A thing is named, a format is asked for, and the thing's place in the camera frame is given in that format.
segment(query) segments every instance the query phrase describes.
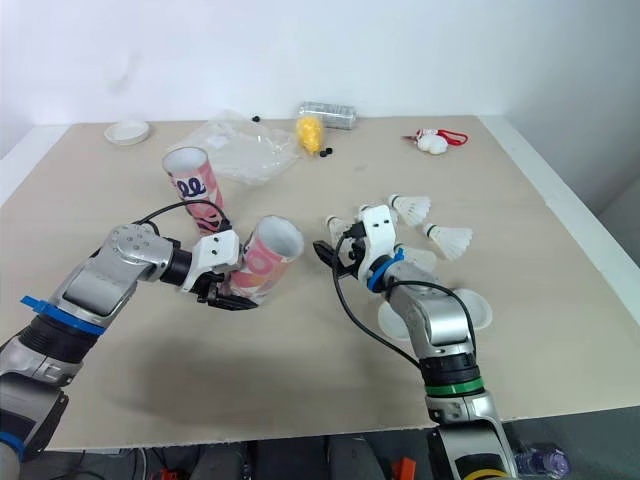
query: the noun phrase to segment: pink paper cup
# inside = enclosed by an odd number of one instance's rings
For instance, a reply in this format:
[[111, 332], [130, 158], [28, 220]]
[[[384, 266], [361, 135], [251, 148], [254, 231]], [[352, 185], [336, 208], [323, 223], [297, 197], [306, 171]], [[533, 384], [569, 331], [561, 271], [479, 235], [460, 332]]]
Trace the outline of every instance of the pink paper cup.
[[[162, 166], [171, 178], [181, 200], [209, 200], [220, 208], [222, 193], [209, 163], [207, 152], [198, 147], [180, 147], [167, 153]], [[211, 235], [220, 229], [220, 212], [204, 203], [187, 205], [200, 235]]]
[[244, 247], [242, 269], [231, 273], [231, 292], [260, 304], [303, 250], [304, 238], [293, 223], [263, 217]]

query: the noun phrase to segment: red object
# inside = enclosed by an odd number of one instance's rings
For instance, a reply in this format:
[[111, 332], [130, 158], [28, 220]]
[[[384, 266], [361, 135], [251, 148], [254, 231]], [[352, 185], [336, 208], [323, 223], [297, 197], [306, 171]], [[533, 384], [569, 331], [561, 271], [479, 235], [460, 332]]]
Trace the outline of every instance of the red object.
[[[418, 138], [427, 133], [425, 132], [425, 130], [428, 129], [420, 129], [416, 132], [415, 135], [404, 135], [402, 138], [417, 142]], [[469, 141], [469, 135], [467, 135], [466, 133], [452, 132], [451, 130], [435, 130], [435, 132], [436, 135], [441, 136], [447, 141], [449, 145], [453, 145], [454, 147], [459, 147], [460, 145], [464, 145], [465, 143], [467, 143], [467, 141]]]
[[455, 145], [456, 147], [464, 145], [469, 140], [469, 135], [452, 132], [451, 130], [438, 130], [438, 135], [443, 137], [449, 145]]
[[416, 475], [416, 462], [407, 457], [395, 462], [391, 469], [393, 470], [393, 480], [413, 480]]
[[179, 480], [179, 479], [180, 477], [178, 475], [178, 472], [173, 472], [171, 470], [167, 470], [166, 468], [163, 468], [159, 472], [151, 475], [151, 478], [149, 480]]

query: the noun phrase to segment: black cable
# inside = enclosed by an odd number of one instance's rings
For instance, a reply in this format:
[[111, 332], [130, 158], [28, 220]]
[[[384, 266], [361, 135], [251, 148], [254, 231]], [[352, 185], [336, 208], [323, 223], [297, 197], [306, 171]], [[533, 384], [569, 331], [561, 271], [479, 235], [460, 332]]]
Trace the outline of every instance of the black cable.
[[153, 223], [151, 220], [147, 220], [146, 222], [149, 225], [151, 225], [151, 228], [153, 228], [153, 233], [155, 233], [156, 235], [160, 236], [160, 229], [158, 228], [158, 226]]
[[355, 323], [355, 325], [360, 330], [362, 330], [364, 333], [369, 335], [374, 340], [377, 340], [378, 342], [383, 344], [385, 347], [390, 348], [391, 350], [396, 352], [398, 355], [400, 355], [402, 358], [410, 362], [414, 367], [419, 369], [420, 364], [416, 361], [415, 358], [413, 358], [408, 353], [396, 347], [393, 343], [386, 341], [380, 335], [376, 334], [375, 332], [367, 328], [360, 320], [358, 320], [358, 317], [356, 317], [356, 315], [351, 311], [351, 308], [349, 308], [349, 305], [347, 304], [347, 301], [344, 298], [344, 294], [342, 293], [342, 288], [340, 287], [340, 280], [338, 279], [338, 253], [340, 252], [340, 248], [342, 247], [342, 242], [344, 242], [345, 238], [346, 237], [344, 235], [340, 237], [340, 240], [338, 240], [338, 244], [336, 245], [336, 248], [333, 251], [333, 258], [331, 259], [331, 272], [333, 274], [333, 285], [336, 287], [336, 293], [338, 294], [338, 300], [340, 300], [340, 304], [342, 305], [342, 308], [344, 309], [347, 316], [351, 319], [351, 321]]
[[135, 480], [136, 473], [138, 473], [138, 450], [132, 449], [133, 452], [133, 470], [131, 472], [131, 480]]
[[160, 465], [162, 465], [162, 468], [166, 468], [167, 470], [169, 470], [169, 467], [167, 467], [167, 461], [164, 458], [164, 454], [162, 455], [162, 457], [160, 456], [160, 454], [156, 451], [155, 448], [151, 449], [151, 452], [156, 456], [156, 458], [158, 459], [158, 461], [160, 462]]
[[168, 212], [169, 210], [173, 210], [174, 208], [178, 208], [178, 207], [184, 207], [187, 205], [193, 205], [194, 203], [205, 203], [207, 205], [211, 205], [212, 207], [214, 207], [218, 213], [220, 214], [220, 216], [222, 217], [222, 221], [227, 221], [229, 222], [229, 218], [227, 217], [227, 215], [224, 213], [224, 211], [222, 211], [222, 209], [216, 205], [215, 203], [213, 203], [210, 200], [183, 200], [181, 202], [178, 203], [174, 203], [172, 205], [167, 205], [166, 207], [162, 207], [159, 210], [156, 210], [155, 212], [151, 212], [149, 215], [147, 215], [144, 218], [141, 218], [140, 220], [137, 220], [133, 223], [136, 223], [138, 225], [142, 225], [143, 223], [148, 223], [149, 220], [151, 220], [152, 218], [157, 217], [158, 215], [162, 215], [165, 212]]
[[[78, 470], [77, 472], [74, 472], [74, 473], [76, 475], [88, 475], [90, 477], [97, 478], [98, 480], [107, 480], [99, 473], [91, 472], [89, 470]], [[57, 477], [51, 477], [49, 480], [61, 480], [63, 478], [66, 478], [68, 475], [69, 475], [68, 473], [65, 473], [63, 475], [58, 475]]]
[[85, 455], [87, 454], [86, 450], [82, 450], [82, 455], [80, 455], [80, 458], [78, 459], [78, 462], [76, 463], [76, 466], [73, 467], [73, 474], [71, 475], [70, 479], [73, 480], [74, 478], [76, 478], [78, 476], [78, 471], [80, 470], [80, 465], [82, 465], [82, 461], [84, 460]]
[[387, 292], [390, 292], [391, 289], [393, 289], [395, 287], [399, 287], [400, 285], [418, 285], [418, 286], [421, 286], [421, 287], [433, 288], [435, 290], [439, 290], [439, 291], [441, 291], [443, 293], [446, 293], [447, 295], [452, 297], [455, 301], [457, 301], [460, 304], [460, 306], [462, 307], [462, 311], [464, 311], [465, 317], [467, 317], [467, 328], [469, 329], [469, 333], [471, 335], [471, 343], [473, 343], [473, 354], [474, 355], [476, 354], [476, 334], [475, 334], [475, 332], [473, 330], [473, 323], [471, 322], [471, 315], [469, 314], [469, 310], [467, 309], [467, 306], [464, 304], [462, 299], [455, 294], [455, 292], [453, 292], [452, 290], [448, 289], [447, 287], [443, 287], [442, 285], [438, 285], [437, 283], [423, 282], [423, 281], [420, 281], [420, 280], [398, 280], [396, 282], [391, 282], [389, 285], [387, 285], [385, 290]]

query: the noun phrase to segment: blue tape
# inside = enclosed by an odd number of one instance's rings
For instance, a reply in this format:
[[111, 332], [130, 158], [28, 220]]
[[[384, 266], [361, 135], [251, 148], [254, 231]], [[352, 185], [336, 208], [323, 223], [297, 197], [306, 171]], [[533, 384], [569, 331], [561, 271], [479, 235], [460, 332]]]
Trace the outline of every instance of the blue tape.
[[55, 305], [51, 305], [49, 302], [46, 302], [44, 300], [36, 300], [33, 297], [24, 296], [22, 297], [22, 300], [20, 300], [20, 303], [28, 305], [36, 313], [43, 313], [61, 323], [69, 325], [73, 328], [77, 328], [78, 330], [82, 330], [83, 332], [90, 333], [92, 335], [102, 335], [106, 330], [106, 328], [102, 328], [98, 325], [94, 325], [93, 323], [80, 320], [79, 318], [74, 317], [70, 313], [67, 313], [63, 310], [60, 310]]
[[18, 454], [18, 458], [22, 461], [22, 457], [24, 456], [24, 443], [15, 435], [12, 435], [7, 432], [0, 432], [0, 442], [6, 443], [9, 445], [15, 452]]
[[384, 275], [384, 272], [387, 271], [387, 268], [389, 268], [396, 262], [401, 262], [402, 260], [404, 260], [404, 249], [399, 248], [393, 258], [390, 258], [389, 260], [384, 262], [375, 272], [373, 272], [373, 275], [371, 275], [371, 278], [367, 282], [367, 288], [373, 292], [373, 287], [375, 286], [378, 279], [382, 275]]

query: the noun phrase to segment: yellow toy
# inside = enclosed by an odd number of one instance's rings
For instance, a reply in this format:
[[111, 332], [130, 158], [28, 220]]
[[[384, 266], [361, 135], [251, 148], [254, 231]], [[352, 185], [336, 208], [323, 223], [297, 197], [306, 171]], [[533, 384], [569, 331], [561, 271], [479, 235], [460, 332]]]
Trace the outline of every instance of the yellow toy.
[[307, 115], [298, 118], [296, 134], [298, 135], [298, 142], [311, 155], [315, 155], [322, 149], [324, 126], [322, 125], [322, 120], [318, 117]]

